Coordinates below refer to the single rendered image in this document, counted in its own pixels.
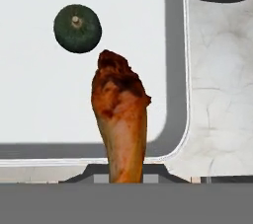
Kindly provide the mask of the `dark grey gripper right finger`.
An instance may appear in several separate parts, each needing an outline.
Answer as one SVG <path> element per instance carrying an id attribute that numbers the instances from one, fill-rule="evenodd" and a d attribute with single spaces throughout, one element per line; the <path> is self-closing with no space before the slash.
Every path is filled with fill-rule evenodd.
<path id="1" fill-rule="evenodd" d="M 142 182 L 144 184 L 188 183 L 188 181 L 170 174 L 163 164 L 145 164 L 142 169 Z"/>

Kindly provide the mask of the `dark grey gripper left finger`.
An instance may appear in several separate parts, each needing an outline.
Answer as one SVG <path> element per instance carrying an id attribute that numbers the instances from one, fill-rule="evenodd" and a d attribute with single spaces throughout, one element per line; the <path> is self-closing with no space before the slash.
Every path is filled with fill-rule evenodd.
<path id="1" fill-rule="evenodd" d="M 82 174 L 59 181 L 60 184 L 107 184 L 109 182 L 109 169 L 106 164 L 89 164 Z"/>

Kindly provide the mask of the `white tupperware container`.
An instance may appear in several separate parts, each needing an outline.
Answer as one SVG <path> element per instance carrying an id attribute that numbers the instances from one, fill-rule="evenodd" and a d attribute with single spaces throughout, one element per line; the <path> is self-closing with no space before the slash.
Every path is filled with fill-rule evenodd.
<path id="1" fill-rule="evenodd" d="M 53 35 L 66 5 L 93 9 L 99 44 L 85 54 Z M 187 0 L 0 0 L 0 167 L 102 163 L 91 106 L 101 51 L 128 60 L 151 98 L 147 162 L 175 155 L 189 126 Z"/>

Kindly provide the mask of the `dark green round squash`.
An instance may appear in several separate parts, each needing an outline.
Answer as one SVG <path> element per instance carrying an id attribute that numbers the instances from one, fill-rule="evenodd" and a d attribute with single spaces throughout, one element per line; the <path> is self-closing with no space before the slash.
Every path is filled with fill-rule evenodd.
<path id="1" fill-rule="evenodd" d="M 71 4 L 57 13 L 53 21 L 53 33 L 56 41 L 67 51 L 86 53 L 98 45 L 102 26 L 92 9 Z"/>

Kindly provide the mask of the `brown chicken drumstick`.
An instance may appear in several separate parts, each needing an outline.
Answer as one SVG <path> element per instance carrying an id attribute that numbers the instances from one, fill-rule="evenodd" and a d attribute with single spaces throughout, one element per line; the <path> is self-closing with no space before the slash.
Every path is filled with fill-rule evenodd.
<path id="1" fill-rule="evenodd" d="M 106 147 L 111 183 L 139 183 L 151 98 L 127 60 L 103 50 L 92 80 L 91 104 Z"/>

